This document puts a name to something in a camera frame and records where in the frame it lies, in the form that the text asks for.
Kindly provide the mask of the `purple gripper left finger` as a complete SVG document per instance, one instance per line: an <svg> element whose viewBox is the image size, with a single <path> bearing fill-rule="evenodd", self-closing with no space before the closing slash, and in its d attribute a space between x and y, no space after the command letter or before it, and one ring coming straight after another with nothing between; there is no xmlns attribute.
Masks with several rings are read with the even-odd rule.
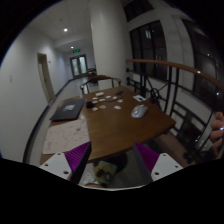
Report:
<svg viewBox="0 0 224 224"><path fill-rule="evenodd" d="M57 152L44 162L40 168L74 184L78 184L91 151L91 142L86 142L66 153Z"/></svg>

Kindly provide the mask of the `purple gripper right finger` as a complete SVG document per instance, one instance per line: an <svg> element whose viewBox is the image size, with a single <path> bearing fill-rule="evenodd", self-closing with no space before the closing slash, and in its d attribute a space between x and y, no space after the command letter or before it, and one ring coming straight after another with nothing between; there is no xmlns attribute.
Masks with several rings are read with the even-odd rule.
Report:
<svg viewBox="0 0 224 224"><path fill-rule="evenodd" d="M158 154L152 149L135 142L133 153L144 184L152 183L182 169L167 153Z"/></svg>

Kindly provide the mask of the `person's hand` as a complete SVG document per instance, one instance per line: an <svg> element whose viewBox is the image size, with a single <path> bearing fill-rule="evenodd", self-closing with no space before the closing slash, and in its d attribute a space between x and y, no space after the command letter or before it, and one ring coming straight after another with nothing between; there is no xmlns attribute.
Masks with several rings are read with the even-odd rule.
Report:
<svg viewBox="0 0 224 224"><path fill-rule="evenodd" d="M212 141L212 148L217 150L222 144L222 136L224 135L224 114L217 112L215 118L210 123L211 133L210 140Z"/></svg>

